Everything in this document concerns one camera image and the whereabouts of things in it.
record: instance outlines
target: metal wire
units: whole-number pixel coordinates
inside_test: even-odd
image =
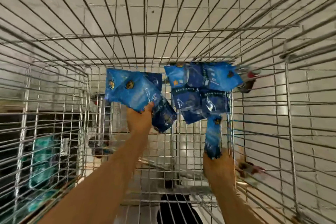
[[[237,179],[242,200],[264,223],[336,223],[335,2],[0,0],[0,223],[38,219],[106,161],[102,148],[112,153],[127,139],[123,107],[112,103],[105,115],[95,97],[107,67],[163,73],[168,63],[218,60],[261,70],[252,91],[230,93],[221,128],[236,160],[267,171],[256,188]],[[149,135],[120,222],[163,223],[167,208],[173,223],[175,210],[184,223],[185,211],[223,223],[203,176],[206,120],[177,117]],[[48,167],[36,171],[36,154],[49,149]],[[34,216],[29,207],[52,192]]]

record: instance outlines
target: person's right arm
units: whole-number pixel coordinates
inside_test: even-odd
[[[225,224],[262,224],[252,209],[236,194],[234,161],[227,150],[219,159],[211,160],[203,155],[203,168],[212,192],[216,196]]]

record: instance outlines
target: dark blue package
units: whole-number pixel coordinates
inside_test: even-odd
[[[201,97],[197,88],[187,86],[184,66],[165,66],[172,99],[176,109],[188,110],[201,107]]]
[[[115,68],[108,68],[106,70],[106,89],[105,100],[108,102],[121,102],[115,95],[115,89],[120,86],[132,74],[144,75],[157,89],[162,91],[162,74],[127,71]]]
[[[230,112],[229,98],[225,91],[200,89],[202,109],[211,114]]]
[[[145,76],[130,75],[115,93],[122,104],[137,112],[142,111],[149,102],[153,102],[152,125],[159,132],[166,131],[176,120],[174,109]]]
[[[186,111],[181,110],[181,113],[182,113],[183,118],[184,118],[184,120],[187,124],[195,123],[199,120],[206,119],[210,115],[207,112],[203,112],[203,110],[201,108],[191,109],[191,110],[186,110]]]
[[[221,156],[221,121],[220,115],[210,115],[208,118],[204,151],[211,159]]]
[[[189,72],[188,69],[186,70],[186,80],[190,87],[198,85],[200,80],[203,80],[203,87],[207,89],[231,91],[243,83],[235,72],[235,66],[227,62],[194,63],[186,67],[189,68]]]

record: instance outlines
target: person's right hand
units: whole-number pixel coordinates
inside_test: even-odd
[[[222,155],[217,159],[210,159],[204,152],[203,170],[209,182],[212,179],[224,179],[229,184],[235,182],[235,162],[229,156],[228,149],[222,148]]]
[[[150,102],[145,106],[143,112],[138,113],[131,108],[127,108],[127,126],[129,132],[133,134],[147,134],[152,127],[152,108],[154,103]]]

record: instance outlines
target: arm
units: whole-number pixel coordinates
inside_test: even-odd
[[[113,223],[128,182],[148,142],[150,103],[143,113],[127,109],[130,138],[91,175],[72,189],[39,224]]]
[[[212,192],[216,196],[226,224],[262,224],[250,207],[236,194],[235,164],[227,150],[219,159],[211,160],[203,155],[203,167]]]

